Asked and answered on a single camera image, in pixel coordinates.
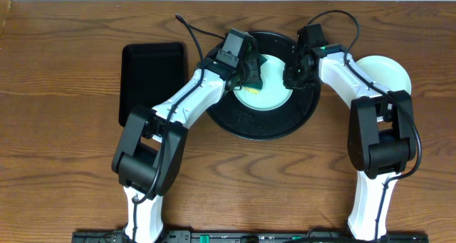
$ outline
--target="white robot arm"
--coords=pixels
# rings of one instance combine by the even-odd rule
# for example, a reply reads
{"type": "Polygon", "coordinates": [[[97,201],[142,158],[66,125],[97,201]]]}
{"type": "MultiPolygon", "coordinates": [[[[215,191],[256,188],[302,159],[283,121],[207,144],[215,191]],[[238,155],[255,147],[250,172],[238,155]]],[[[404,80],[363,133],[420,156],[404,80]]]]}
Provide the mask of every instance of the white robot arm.
{"type": "Polygon", "coordinates": [[[209,54],[204,59],[204,68],[200,64],[192,79],[173,97],[152,110],[141,107],[132,110],[112,162],[112,170],[119,174],[119,182],[128,198],[128,225],[125,228],[128,240],[155,242],[160,237],[162,196],[179,172],[188,129],[227,91],[259,80],[259,62],[254,38],[232,29],[223,48],[209,54]],[[141,143],[141,137],[162,143],[160,150],[141,143]],[[162,151],[162,165],[159,166],[162,151]],[[159,167],[158,183],[152,189],[159,167]],[[153,194],[144,198],[151,190],[153,194]],[[135,204],[143,198],[142,203],[135,204]]]}
{"type": "Polygon", "coordinates": [[[397,181],[389,183],[385,193],[384,184],[400,175],[407,161],[413,159],[415,141],[404,114],[379,91],[391,95],[413,119],[410,95],[405,91],[392,92],[376,83],[344,47],[328,45],[319,24],[305,26],[298,31],[298,37],[296,63],[286,67],[284,83],[289,88],[308,87],[315,83],[318,73],[317,80],[330,85],[351,109],[347,148],[358,170],[358,181],[348,227],[356,239],[371,241],[382,237],[397,181]],[[392,128],[379,131],[377,123],[382,121],[392,122],[392,128]],[[380,205],[382,212],[378,217],[380,205]]]}

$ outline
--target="wood grain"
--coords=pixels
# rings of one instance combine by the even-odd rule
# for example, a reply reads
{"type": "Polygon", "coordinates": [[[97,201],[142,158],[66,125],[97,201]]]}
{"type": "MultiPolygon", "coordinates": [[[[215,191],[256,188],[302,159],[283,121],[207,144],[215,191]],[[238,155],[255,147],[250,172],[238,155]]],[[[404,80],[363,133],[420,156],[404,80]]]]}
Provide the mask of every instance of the wood grain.
{"type": "MultiPolygon", "coordinates": [[[[423,163],[397,184],[388,229],[454,241],[456,3],[326,1],[13,1],[0,38],[0,241],[69,242],[75,230],[126,223],[125,195],[110,171],[122,131],[123,46],[181,41],[195,64],[177,11],[215,33],[236,27],[294,37],[329,9],[359,19],[356,58],[389,56],[413,82],[423,163]]],[[[354,26],[343,16],[320,22],[330,42],[353,38],[354,26]]],[[[204,52],[217,43],[197,37],[204,52]]],[[[346,150],[348,115],[328,87],[307,124],[267,143],[235,137],[203,115],[166,195],[165,223],[230,231],[342,228],[356,186],[346,150]]]]}
{"type": "Polygon", "coordinates": [[[6,17],[9,11],[10,0],[0,0],[0,35],[5,26],[6,17]]]}

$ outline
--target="cable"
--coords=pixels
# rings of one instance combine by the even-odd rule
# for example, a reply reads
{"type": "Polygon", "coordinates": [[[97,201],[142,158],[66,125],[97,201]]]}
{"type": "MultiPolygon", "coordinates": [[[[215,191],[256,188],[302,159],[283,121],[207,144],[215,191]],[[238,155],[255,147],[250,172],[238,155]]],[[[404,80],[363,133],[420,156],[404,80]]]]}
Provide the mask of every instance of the cable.
{"type": "Polygon", "coordinates": [[[283,243],[305,243],[305,242],[347,242],[347,243],[367,243],[369,241],[360,240],[360,239],[351,239],[351,238],[343,238],[343,237],[305,237],[300,239],[292,239],[289,241],[285,241],[283,243]]]}
{"type": "MultiPolygon", "coordinates": [[[[323,226],[315,226],[315,227],[311,228],[311,229],[307,232],[306,238],[310,237],[311,234],[312,234],[312,232],[314,232],[315,229],[324,229],[324,230],[326,230],[326,228],[323,227],[323,226]]],[[[327,232],[328,232],[328,234],[329,234],[330,237],[333,237],[333,235],[331,234],[330,231],[327,231],[327,232]]]]}
{"type": "Polygon", "coordinates": [[[154,180],[152,181],[152,186],[150,186],[149,190],[144,195],[144,197],[142,197],[142,199],[138,200],[137,197],[134,197],[132,199],[132,201],[133,201],[133,236],[132,236],[132,241],[133,242],[135,242],[135,240],[136,240],[136,229],[138,228],[137,225],[136,225],[136,212],[138,210],[138,205],[143,203],[149,197],[151,197],[152,199],[155,197],[155,195],[152,195],[152,194],[155,191],[155,188],[157,187],[158,178],[160,177],[160,174],[162,172],[162,164],[163,164],[163,159],[164,159],[164,156],[165,156],[166,135],[167,135],[168,130],[169,130],[168,129],[168,125],[170,124],[170,120],[171,120],[172,114],[176,111],[176,108],[178,107],[178,105],[186,97],[188,97],[194,90],[196,90],[198,87],[201,86],[201,83],[203,82],[203,79],[204,79],[204,58],[202,56],[200,43],[198,43],[198,40],[197,40],[196,36],[193,34],[192,27],[184,20],[184,18],[182,18],[179,14],[175,14],[175,16],[176,16],[176,19],[180,23],[185,25],[185,27],[189,31],[189,33],[190,33],[191,37],[193,38],[193,41],[194,41],[197,49],[198,49],[199,59],[201,60],[201,76],[199,77],[199,80],[198,80],[197,84],[195,84],[195,86],[193,86],[193,88],[191,88],[189,91],[187,91],[186,94],[184,94],[181,98],[179,98],[179,100],[177,100],[173,105],[171,105],[170,112],[168,113],[168,115],[166,117],[165,124],[163,125],[164,130],[163,130],[163,134],[162,134],[162,145],[160,147],[161,151],[160,151],[160,155],[159,155],[159,158],[158,158],[157,172],[155,173],[154,180]]]}
{"type": "Polygon", "coordinates": [[[204,34],[207,34],[208,36],[214,36],[214,37],[220,38],[220,39],[222,39],[222,40],[225,40],[225,37],[219,36],[219,35],[216,34],[216,33],[211,33],[211,32],[208,32],[208,31],[204,31],[204,30],[199,29],[199,28],[197,28],[197,27],[194,27],[194,26],[192,26],[192,25],[188,25],[188,26],[189,26],[191,29],[193,29],[193,30],[195,30],[195,31],[198,31],[198,32],[200,32],[200,33],[204,33],[204,34]]]}
{"type": "Polygon", "coordinates": [[[121,233],[121,232],[122,232],[121,230],[115,230],[115,231],[113,231],[113,232],[107,232],[107,233],[101,235],[101,237],[98,239],[98,243],[101,243],[101,239],[105,239],[105,241],[106,241],[106,238],[105,238],[105,237],[108,236],[108,235],[112,235],[112,234],[116,234],[116,233],[121,233]]]}
{"type": "Polygon", "coordinates": [[[356,25],[356,37],[354,38],[354,40],[351,42],[350,46],[346,49],[345,53],[343,54],[343,62],[345,63],[345,65],[348,67],[348,69],[350,69],[350,71],[355,75],[357,76],[363,83],[365,83],[367,86],[369,86],[372,90],[376,91],[377,93],[381,94],[383,97],[385,97],[386,99],[388,99],[388,101],[393,104],[404,116],[405,116],[405,119],[407,120],[407,123],[408,125],[412,128],[412,131],[413,131],[413,137],[415,138],[415,142],[416,142],[416,146],[417,146],[417,157],[416,157],[416,163],[415,165],[413,166],[413,168],[403,174],[403,175],[398,175],[398,176],[395,176],[395,177],[391,177],[391,178],[388,178],[384,183],[383,183],[383,192],[382,192],[382,197],[380,199],[380,206],[378,207],[378,214],[377,214],[377,218],[375,219],[375,237],[374,237],[374,240],[377,240],[378,238],[378,222],[380,221],[380,216],[381,216],[381,212],[382,212],[382,207],[383,207],[383,203],[385,202],[385,195],[386,195],[386,190],[388,189],[388,183],[390,183],[391,181],[393,180],[401,180],[401,179],[404,179],[404,178],[407,178],[411,175],[413,175],[419,168],[420,166],[420,163],[421,163],[421,159],[422,159],[422,152],[423,152],[423,149],[422,149],[422,146],[421,146],[421,139],[420,139],[420,134],[418,133],[418,129],[416,128],[416,125],[415,123],[413,122],[413,119],[410,117],[410,115],[407,113],[407,111],[404,109],[403,106],[401,106],[393,97],[391,97],[390,95],[388,95],[387,93],[383,92],[382,90],[376,88],[373,84],[374,82],[368,82],[365,78],[363,78],[359,73],[357,73],[350,65],[350,61],[347,60],[347,55],[348,55],[348,52],[351,50],[351,47],[353,47],[353,45],[355,44],[355,42],[358,40],[358,37],[359,37],[359,34],[360,34],[360,31],[361,31],[361,28],[359,26],[359,23],[358,23],[358,20],[353,16],[351,15],[350,13],[348,13],[347,11],[341,11],[341,10],[331,10],[331,11],[325,11],[317,16],[315,16],[313,19],[311,19],[307,24],[311,24],[313,21],[315,21],[317,18],[323,16],[323,15],[326,15],[326,14],[329,14],[329,13],[342,13],[342,14],[345,14],[347,16],[349,16],[353,22],[355,22],[355,25],[356,25]]]}

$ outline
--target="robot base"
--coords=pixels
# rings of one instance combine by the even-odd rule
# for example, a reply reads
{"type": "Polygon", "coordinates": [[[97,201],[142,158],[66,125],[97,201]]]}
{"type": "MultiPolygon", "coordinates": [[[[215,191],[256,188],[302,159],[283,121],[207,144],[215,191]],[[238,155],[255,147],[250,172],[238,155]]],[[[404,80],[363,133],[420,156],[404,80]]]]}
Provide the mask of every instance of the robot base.
{"type": "MultiPolygon", "coordinates": [[[[312,237],[347,237],[345,233],[313,229],[312,237]]],[[[242,233],[242,232],[189,232],[184,230],[166,231],[158,243],[283,243],[292,239],[307,237],[307,233],[242,233]]],[[[114,232],[74,232],[72,243],[127,243],[122,231],[114,232]]],[[[426,234],[387,234],[379,242],[388,243],[428,243],[426,234]]]]}

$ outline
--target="black round plate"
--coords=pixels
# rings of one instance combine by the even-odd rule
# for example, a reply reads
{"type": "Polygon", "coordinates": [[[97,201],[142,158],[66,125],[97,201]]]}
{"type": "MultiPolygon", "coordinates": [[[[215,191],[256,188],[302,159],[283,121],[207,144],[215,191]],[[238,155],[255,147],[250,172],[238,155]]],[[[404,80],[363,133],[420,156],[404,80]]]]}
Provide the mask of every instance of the black round plate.
{"type": "MultiPolygon", "coordinates": [[[[256,39],[261,54],[276,56],[285,63],[294,62],[296,42],[289,37],[264,31],[249,33],[256,39]]],[[[319,98],[320,87],[293,90],[290,99],[282,106],[260,111],[246,107],[233,92],[229,92],[207,112],[220,127],[239,137],[271,140],[300,128],[314,113],[319,98]]]]}

